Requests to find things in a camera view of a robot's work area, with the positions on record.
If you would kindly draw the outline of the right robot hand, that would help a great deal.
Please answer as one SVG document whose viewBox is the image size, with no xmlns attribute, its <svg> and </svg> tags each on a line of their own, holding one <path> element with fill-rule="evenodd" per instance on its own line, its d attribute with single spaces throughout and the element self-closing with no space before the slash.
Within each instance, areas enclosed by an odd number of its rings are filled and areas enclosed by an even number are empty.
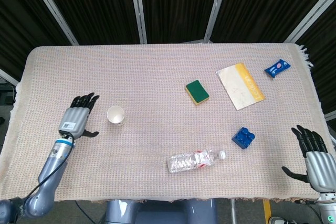
<svg viewBox="0 0 336 224">
<path fill-rule="evenodd" d="M 323 138 L 315 131 L 297 125 L 291 131 L 296 136 L 306 165 L 306 174 L 292 172 L 283 166 L 289 177 L 310 184 L 319 193 L 335 192 L 335 159 L 327 150 Z"/>
</svg>

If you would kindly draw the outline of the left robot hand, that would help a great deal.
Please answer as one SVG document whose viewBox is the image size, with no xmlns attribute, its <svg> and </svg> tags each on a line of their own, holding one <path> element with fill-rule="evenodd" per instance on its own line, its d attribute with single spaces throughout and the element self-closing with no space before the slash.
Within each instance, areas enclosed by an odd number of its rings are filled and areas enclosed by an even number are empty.
<svg viewBox="0 0 336 224">
<path fill-rule="evenodd" d="M 98 99 L 99 95 L 95 95 L 94 93 L 75 97 L 62 117 L 58 128 L 59 134 L 71 135 L 73 140 L 82 136 L 89 138 L 96 137 L 99 132 L 87 131 L 86 125 L 88 117 Z"/>
</svg>

